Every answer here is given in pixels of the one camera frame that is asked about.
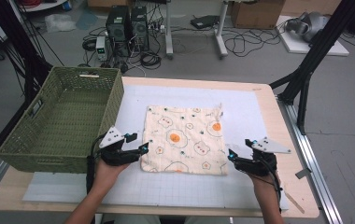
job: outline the folded cloth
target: folded cloth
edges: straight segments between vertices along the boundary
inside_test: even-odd
[[[148,172],[227,175],[221,113],[221,107],[150,105],[143,132],[143,142],[149,142],[149,153],[142,156],[142,169]]]

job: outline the green woven basket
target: green woven basket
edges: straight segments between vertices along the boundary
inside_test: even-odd
[[[118,69],[53,67],[0,158],[24,172],[86,173],[92,142],[115,124],[123,93]]]

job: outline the person's left hand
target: person's left hand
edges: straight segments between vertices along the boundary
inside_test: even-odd
[[[116,183],[119,174],[128,166],[129,164],[124,164],[121,166],[110,166],[107,165],[103,160],[99,160],[92,189],[99,193],[102,192],[107,194]]]

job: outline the table leg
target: table leg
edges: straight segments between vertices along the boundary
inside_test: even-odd
[[[171,14],[170,14],[171,0],[166,1],[166,27],[165,27],[165,45],[166,57],[172,59],[174,56],[174,48],[172,46],[172,32],[171,32]]]
[[[223,1],[223,5],[221,6],[219,28],[215,30],[216,41],[218,42],[219,45],[221,58],[226,57],[228,55],[227,48],[224,45],[223,38],[221,37],[221,32],[223,31],[223,26],[224,26],[224,20],[226,18],[227,7],[228,7],[228,1]]]

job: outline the black metal post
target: black metal post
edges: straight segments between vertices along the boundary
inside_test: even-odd
[[[294,98],[299,92],[301,93],[297,125],[303,135],[305,135],[305,111],[311,76],[354,15],[355,0],[342,0],[297,70],[270,84],[271,88],[275,89],[289,82],[286,89],[278,95],[278,99],[287,105],[292,105]]]

